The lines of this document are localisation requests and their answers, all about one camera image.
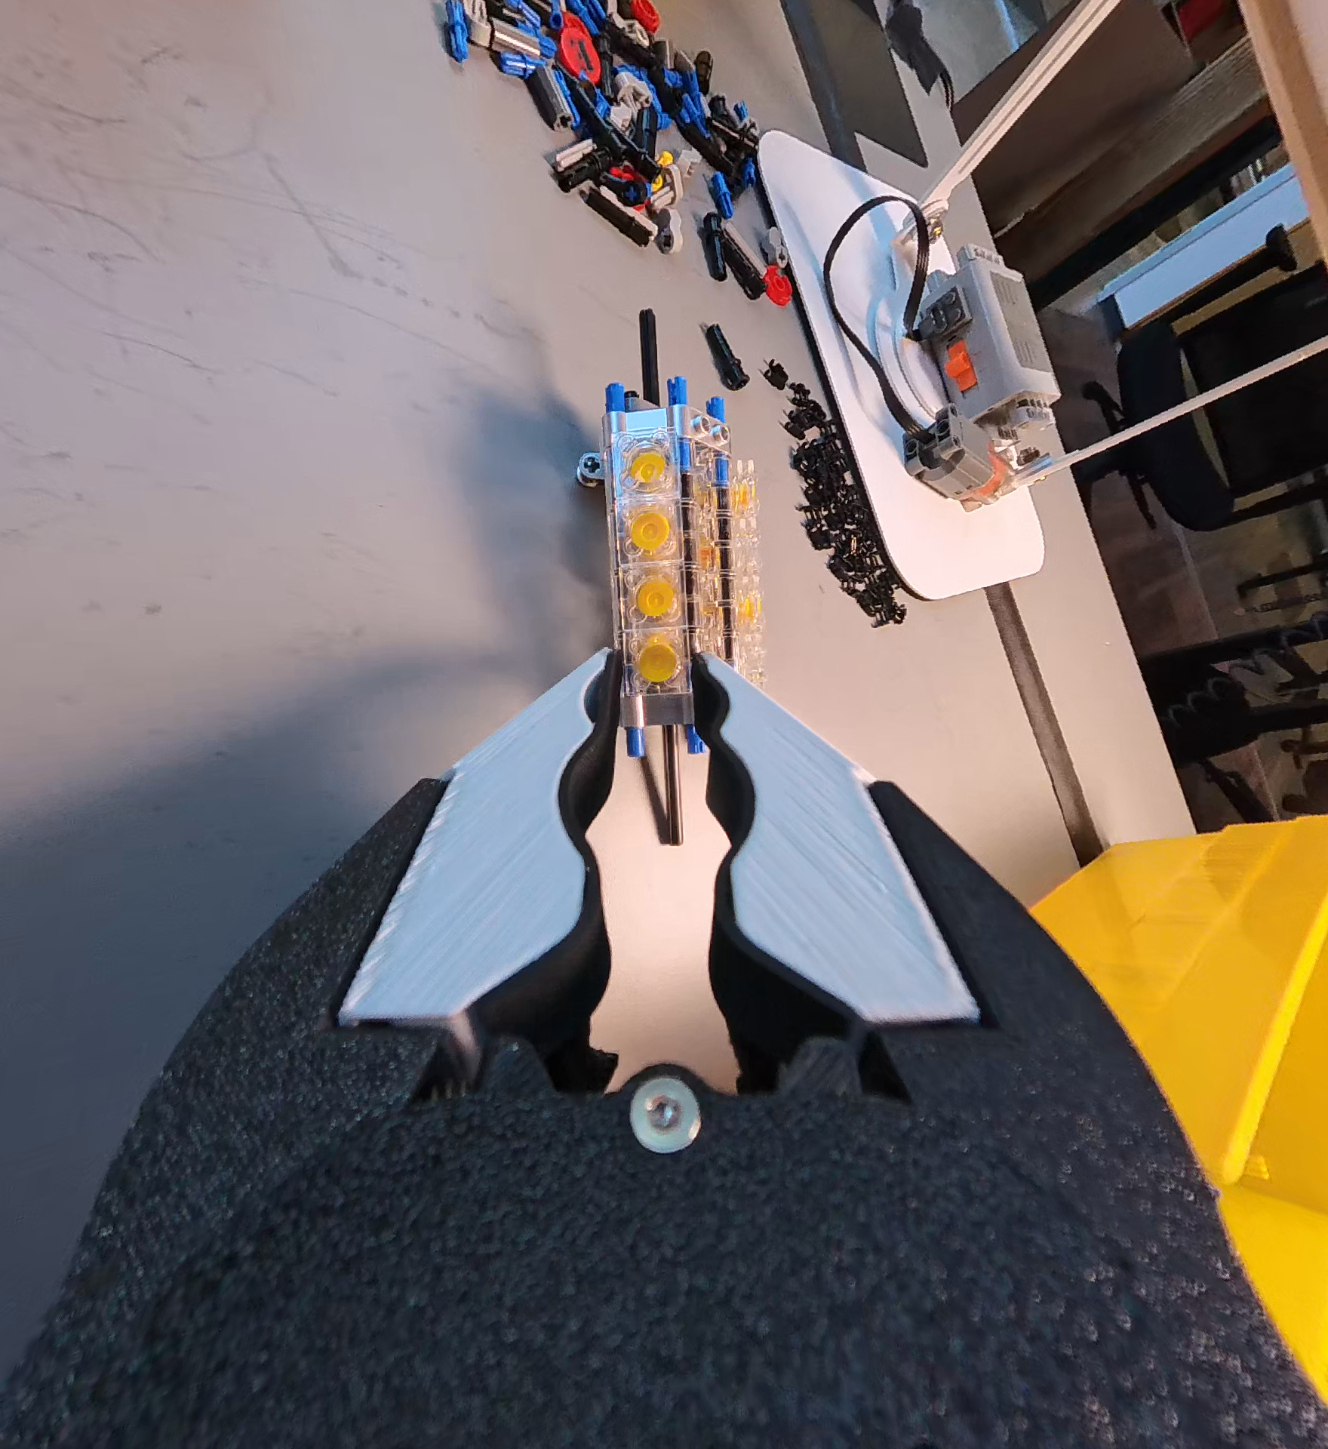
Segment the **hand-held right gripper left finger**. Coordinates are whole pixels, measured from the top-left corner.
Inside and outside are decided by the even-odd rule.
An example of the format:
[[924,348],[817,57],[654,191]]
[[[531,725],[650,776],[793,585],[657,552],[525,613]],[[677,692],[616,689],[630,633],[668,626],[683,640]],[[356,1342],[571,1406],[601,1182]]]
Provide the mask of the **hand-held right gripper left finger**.
[[610,973],[587,827],[609,798],[622,658],[603,648],[440,780],[341,998],[341,1027],[444,1034],[464,1077],[495,1040],[587,1048]]

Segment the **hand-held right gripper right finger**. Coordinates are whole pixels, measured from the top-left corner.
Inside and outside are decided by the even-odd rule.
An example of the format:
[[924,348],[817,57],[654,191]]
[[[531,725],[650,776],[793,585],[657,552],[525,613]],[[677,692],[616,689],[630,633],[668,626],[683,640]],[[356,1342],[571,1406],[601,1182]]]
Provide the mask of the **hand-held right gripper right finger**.
[[729,849],[715,946],[849,1027],[980,1007],[872,795],[875,776],[714,652],[694,660],[706,800]]

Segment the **clear brick engine assembly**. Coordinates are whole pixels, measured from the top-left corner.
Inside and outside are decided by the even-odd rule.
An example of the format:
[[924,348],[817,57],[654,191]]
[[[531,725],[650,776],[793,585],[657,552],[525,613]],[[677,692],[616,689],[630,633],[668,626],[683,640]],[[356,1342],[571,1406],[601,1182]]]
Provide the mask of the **clear brick engine assembly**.
[[577,470],[606,499],[619,719],[633,759],[663,744],[663,840],[685,837],[680,754],[708,750],[695,725],[691,663],[709,652],[764,684],[764,601],[756,465],[733,454],[726,400],[689,400],[662,377],[657,319],[638,316],[641,389],[606,389],[601,447]]

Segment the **pile of mixed brick parts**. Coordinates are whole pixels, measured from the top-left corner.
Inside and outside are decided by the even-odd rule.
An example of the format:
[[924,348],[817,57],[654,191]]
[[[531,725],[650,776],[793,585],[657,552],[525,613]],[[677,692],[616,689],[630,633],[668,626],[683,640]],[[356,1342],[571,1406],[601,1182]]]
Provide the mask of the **pile of mixed brick parts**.
[[759,121],[715,88],[711,51],[665,36],[656,2],[447,1],[440,30],[457,65],[487,56],[530,92],[563,138],[559,190],[641,249],[676,255],[695,235],[712,279],[793,304],[782,229],[755,240],[738,217],[761,182]]

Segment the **grey desk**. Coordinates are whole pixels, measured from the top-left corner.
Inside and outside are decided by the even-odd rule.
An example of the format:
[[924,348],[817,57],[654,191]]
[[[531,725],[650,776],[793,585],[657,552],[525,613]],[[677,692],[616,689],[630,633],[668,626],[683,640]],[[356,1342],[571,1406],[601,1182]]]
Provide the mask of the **grey desk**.
[[822,388],[431,2],[0,2],[0,1384],[239,955],[609,639],[603,389]]

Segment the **yellow plastic bin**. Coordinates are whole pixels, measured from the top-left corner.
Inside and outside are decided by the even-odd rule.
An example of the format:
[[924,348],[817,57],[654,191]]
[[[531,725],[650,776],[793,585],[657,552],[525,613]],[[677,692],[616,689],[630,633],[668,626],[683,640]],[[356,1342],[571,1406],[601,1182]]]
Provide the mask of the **yellow plastic bin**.
[[1328,815],[1115,846],[1035,914],[1143,1054],[1328,1401]]

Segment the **pile of black pins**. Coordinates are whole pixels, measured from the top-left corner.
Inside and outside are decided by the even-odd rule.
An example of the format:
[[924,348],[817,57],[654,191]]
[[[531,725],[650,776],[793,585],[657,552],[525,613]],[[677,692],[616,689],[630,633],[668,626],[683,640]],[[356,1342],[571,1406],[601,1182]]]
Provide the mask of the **pile of black pins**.
[[808,540],[825,553],[829,573],[873,626],[904,623],[907,590],[886,558],[841,426],[814,391],[791,378],[779,360],[765,360],[762,375],[788,398],[782,426],[796,439],[788,459],[802,485],[797,512]]

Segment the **black office chair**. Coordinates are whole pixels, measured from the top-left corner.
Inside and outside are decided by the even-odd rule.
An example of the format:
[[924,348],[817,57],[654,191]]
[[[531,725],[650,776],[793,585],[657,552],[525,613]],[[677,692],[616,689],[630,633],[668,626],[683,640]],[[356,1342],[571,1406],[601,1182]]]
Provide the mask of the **black office chair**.
[[[1162,316],[1118,352],[1117,395],[1085,397],[1112,435],[1328,337],[1328,270],[1318,261],[1181,327]],[[1164,515],[1216,534],[1328,503],[1328,348],[1074,467],[1083,500],[1120,474],[1150,528]]]

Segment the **grey motor brick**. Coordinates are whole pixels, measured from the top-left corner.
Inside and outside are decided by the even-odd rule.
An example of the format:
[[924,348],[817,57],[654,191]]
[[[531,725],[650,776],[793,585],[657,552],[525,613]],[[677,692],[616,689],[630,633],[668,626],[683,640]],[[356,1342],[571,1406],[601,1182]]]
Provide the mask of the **grey motor brick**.
[[916,342],[936,366],[943,404],[905,442],[907,468],[965,511],[1030,483],[1051,451],[1059,386],[1024,276],[966,243],[927,279]]

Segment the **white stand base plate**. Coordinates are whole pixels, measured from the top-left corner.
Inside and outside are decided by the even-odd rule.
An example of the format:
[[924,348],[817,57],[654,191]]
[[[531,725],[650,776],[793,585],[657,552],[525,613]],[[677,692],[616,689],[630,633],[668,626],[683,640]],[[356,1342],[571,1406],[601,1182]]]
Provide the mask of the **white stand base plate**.
[[943,599],[1038,572],[1045,541],[1030,486],[1045,459],[1029,485],[971,512],[905,462],[905,442],[922,441],[943,404],[916,316],[930,275],[954,267],[945,212],[969,158],[924,200],[781,130],[762,136],[759,165],[832,413],[905,588]]

